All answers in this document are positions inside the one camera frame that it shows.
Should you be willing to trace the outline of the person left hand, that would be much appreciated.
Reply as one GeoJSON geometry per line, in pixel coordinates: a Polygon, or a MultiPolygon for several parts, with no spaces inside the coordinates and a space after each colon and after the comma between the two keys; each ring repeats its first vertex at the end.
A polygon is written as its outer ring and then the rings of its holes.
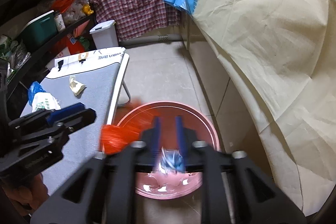
{"type": "Polygon", "coordinates": [[[3,190],[21,216],[33,214],[49,198],[41,173],[36,175],[28,186],[11,188],[4,185],[3,190]]]}

